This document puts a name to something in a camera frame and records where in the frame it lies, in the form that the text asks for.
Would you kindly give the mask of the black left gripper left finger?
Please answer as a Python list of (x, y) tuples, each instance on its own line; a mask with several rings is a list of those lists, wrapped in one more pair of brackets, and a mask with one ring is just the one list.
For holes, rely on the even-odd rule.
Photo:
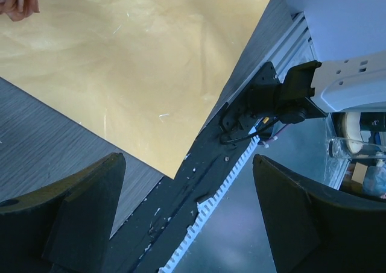
[(126, 169), (111, 153), (1, 202), (1, 272), (100, 272)]

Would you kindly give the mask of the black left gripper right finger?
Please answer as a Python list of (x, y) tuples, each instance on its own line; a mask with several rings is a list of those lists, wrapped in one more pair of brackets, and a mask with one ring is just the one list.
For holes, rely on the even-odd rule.
[(259, 154), (253, 176), (277, 272), (385, 272), (385, 200), (333, 189)]

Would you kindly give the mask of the orange yellow wrapping paper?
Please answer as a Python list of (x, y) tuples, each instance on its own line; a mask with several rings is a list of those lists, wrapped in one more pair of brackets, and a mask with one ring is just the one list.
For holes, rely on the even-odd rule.
[(270, 0), (39, 0), (1, 77), (174, 178)]

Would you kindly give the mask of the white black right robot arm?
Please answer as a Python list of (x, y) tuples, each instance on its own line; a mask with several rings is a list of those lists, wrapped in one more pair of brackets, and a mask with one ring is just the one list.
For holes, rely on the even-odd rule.
[(256, 116), (283, 124), (329, 113), (385, 111), (385, 51), (290, 68), (282, 83), (254, 85), (247, 104)]

